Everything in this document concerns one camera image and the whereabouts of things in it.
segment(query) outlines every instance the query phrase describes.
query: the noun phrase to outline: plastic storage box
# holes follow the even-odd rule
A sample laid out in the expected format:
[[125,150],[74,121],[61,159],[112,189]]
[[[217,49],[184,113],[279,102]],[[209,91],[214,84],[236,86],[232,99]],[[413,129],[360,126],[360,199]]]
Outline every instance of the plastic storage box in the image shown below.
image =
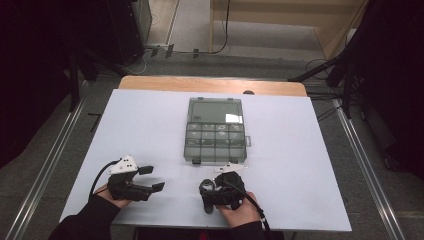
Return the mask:
[[244,163],[246,137],[240,99],[191,98],[184,158],[193,164]]

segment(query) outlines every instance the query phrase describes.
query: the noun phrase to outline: white tabletop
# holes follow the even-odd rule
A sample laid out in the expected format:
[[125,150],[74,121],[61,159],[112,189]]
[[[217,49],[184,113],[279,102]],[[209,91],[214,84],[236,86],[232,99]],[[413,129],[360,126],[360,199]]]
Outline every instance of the white tabletop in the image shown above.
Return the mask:
[[[215,210],[203,210],[199,184],[213,179],[213,166],[184,160],[184,138],[191,97],[242,100],[247,169],[238,173],[255,193],[273,230],[351,231],[327,149],[307,97],[216,93],[114,90],[90,149],[69,195],[61,220],[86,204],[91,185],[107,163],[131,154],[138,166],[153,165],[152,174],[134,183],[165,181],[162,192],[147,202],[133,202],[115,224],[225,228]],[[104,173],[97,187],[107,182]]]

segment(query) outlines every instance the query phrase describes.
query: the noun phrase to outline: metal rail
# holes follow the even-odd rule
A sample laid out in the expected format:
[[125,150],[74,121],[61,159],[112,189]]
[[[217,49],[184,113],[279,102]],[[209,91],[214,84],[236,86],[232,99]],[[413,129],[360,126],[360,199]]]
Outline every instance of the metal rail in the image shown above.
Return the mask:
[[15,221],[13,222],[9,233],[6,236],[6,240],[15,240],[22,238],[28,226],[28,223],[35,212],[35,209],[37,208],[37,205],[41,200],[41,196],[43,195],[44,190],[47,187],[47,184],[50,180],[51,175],[53,174],[57,162],[59,161],[59,158],[68,141],[68,138],[71,135],[75,123],[79,118],[90,86],[87,81],[84,81],[81,88],[81,100],[75,107],[74,111],[68,114],[68,117],[66,118],[66,121],[63,124],[62,129],[60,130],[60,133],[57,136],[53,147],[49,152],[49,155],[44,161],[44,164],[41,167],[37,178],[35,179],[30,191],[28,192],[25,200],[23,201],[18,211],[18,215],[16,216]]
[[361,141],[356,133],[353,126],[352,120],[347,119],[343,111],[341,110],[341,100],[334,100],[334,106],[339,107],[337,113],[340,121],[342,122],[343,128],[346,131],[346,135],[352,145],[352,149],[355,153],[356,159],[358,160],[359,167],[361,168],[362,174],[364,175],[365,181],[367,182],[368,188],[377,206],[377,210],[383,220],[383,223],[387,229],[390,239],[393,240],[404,240],[406,239],[399,222],[396,218],[395,212],[392,209],[389,199],[387,198],[377,175],[372,168],[372,165],[368,159],[365,149],[362,146]]

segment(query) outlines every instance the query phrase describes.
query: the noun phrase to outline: sleeve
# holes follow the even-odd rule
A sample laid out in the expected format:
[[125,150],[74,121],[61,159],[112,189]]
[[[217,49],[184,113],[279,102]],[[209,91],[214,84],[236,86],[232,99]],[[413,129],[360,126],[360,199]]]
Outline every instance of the sleeve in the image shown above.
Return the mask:
[[251,223],[246,223],[238,227],[232,228],[231,236],[234,240],[245,240],[245,239],[255,239],[255,240],[265,240],[265,235],[262,230],[262,222],[256,221]]
[[77,214],[63,219],[49,240],[111,239],[110,224],[121,209],[97,195],[92,195]]

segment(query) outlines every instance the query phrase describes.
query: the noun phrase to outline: hand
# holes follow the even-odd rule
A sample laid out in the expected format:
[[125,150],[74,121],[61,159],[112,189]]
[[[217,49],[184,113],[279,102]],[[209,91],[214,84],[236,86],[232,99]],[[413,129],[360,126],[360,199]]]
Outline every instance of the hand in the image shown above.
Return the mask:
[[126,200],[126,199],[122,199],[122,200],[115,200],[112,197],[112,194],[110,194],[109,189],[107,189],[107,184],[101,186],[100,188],[98,188],[94,194],[108,200],[109,202],[115,204],[117,207],[119,208],[124,208],[126,206],[128,206],[132,201],[131,200]]
[[[256,197],[252,192],[247,192],[247,194],[256,201]],[[261,220],[258,210],[247,198],[243,199],[241,205],[236,210],[231,210],[224,205],[217,205],[216,208],[221,212],[225,220],[227,220],[230,228]]]

